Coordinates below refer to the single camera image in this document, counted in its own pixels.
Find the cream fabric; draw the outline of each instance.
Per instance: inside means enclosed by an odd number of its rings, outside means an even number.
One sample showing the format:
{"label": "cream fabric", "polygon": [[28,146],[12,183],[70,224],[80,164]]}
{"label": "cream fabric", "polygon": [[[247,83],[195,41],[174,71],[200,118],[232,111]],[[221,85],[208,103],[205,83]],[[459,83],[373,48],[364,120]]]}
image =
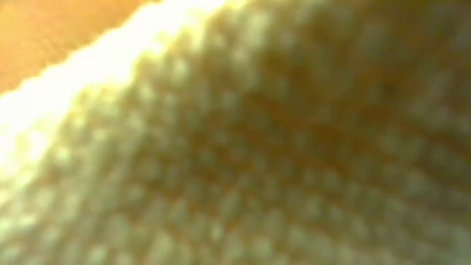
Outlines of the cream fabric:
{"label": "cream fabric", "polygon": [[142,7],[0,98],[0,264],[471,264],[469,14]]}

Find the orange surface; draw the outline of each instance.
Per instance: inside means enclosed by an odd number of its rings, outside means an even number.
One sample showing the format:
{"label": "orange surface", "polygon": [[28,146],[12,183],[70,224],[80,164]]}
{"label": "orange surface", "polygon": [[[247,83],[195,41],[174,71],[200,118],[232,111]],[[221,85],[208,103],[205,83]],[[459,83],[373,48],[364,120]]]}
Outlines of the orange surface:
{"label": "orange surface", "polygon": [[145,1],[0,1],[0,93],[119,26]]}

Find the blurry fabric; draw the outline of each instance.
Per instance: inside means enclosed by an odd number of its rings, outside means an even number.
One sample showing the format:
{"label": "blurry fabric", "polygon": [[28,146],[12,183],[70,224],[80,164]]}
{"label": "blurry fabric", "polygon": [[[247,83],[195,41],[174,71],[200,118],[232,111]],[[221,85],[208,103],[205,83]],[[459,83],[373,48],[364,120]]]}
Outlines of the blurry fabric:
{"label": "blurry fabric", "polygon": [[145,5],[0,98],[0,264],[471,264],[470,29],[465,1]]}

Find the knitted blanket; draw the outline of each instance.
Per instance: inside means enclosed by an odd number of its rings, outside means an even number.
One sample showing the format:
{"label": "knitted blanket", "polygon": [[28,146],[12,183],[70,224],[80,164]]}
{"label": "knitted blanket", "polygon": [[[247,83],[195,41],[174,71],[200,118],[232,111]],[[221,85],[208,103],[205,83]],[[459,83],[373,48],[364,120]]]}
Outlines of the knitted blanket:
{"label": "knitted blanket", "polygon": [[0,264],[471,264],[466,2],[171,0],[0,97]]}

